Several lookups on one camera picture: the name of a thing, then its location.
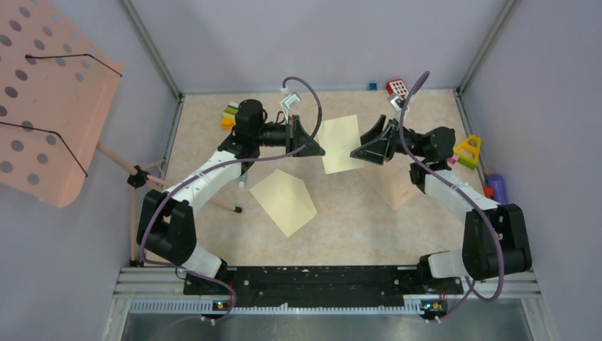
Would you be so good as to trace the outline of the letter sheet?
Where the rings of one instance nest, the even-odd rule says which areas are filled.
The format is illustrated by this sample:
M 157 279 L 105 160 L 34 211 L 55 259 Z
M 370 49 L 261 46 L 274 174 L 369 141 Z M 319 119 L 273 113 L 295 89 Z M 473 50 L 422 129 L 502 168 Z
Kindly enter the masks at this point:
M 364 162 L 350 157 L 361 146 L 356 115 L 326 120 L 318 131 L 319 145 L 325 150 L 322 157 L 326 174 L 340 173 L 364 167 Z

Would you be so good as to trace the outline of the pink paper sheet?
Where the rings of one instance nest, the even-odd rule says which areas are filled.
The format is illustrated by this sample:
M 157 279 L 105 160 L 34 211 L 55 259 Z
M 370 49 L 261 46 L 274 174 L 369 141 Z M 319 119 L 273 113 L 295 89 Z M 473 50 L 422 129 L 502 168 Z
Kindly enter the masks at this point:
M 397 210 L 420 193 L 410 179 L 408 165 L 404 163 L 389 161 L 381 166 L 365 163 L 358 172 L 392 210 Z

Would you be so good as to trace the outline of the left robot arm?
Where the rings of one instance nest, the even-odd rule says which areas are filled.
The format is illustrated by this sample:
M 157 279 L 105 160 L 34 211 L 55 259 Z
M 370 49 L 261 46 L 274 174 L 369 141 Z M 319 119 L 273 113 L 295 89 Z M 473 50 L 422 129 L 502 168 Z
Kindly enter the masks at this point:
M 263 104 L 246 99 L 238 104 L 235 124 L 209 160 L 185 180 L 167 189 L 149 191 L 143 200 L 136 242 L 188 271 L 200 274 L 210 293 L 227 285 L 226 262 L 197 241 L 195 214 L 227 183 L 236 180 L 256 163 L 260 148 L 283 147 L 292 157 L 325 156 L 297 115 L 285 121 L 268 121 Z

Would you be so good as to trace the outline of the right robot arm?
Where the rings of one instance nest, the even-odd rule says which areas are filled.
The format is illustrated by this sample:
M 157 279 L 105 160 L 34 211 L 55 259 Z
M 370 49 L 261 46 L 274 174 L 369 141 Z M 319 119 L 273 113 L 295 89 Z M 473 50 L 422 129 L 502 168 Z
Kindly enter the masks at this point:
M 434 293 L 445 278 L 470 276 L 476 280 L 525 272 L 532 255 L 522 209 L 489 199 L 463 182 L 448 166 L 456 142 L 452 128 L 440 126 L 417 133 L 396 119 L 380 116 L 360 137 L 350 156 L 383 165 L 396 153 L 408 151 L 422 158 L 424 167 L 410 164 L 410 181 L 421 192 L 438 199 L 464 225 L 462 247 L 421 256 L 416 273 L 418 287 Z

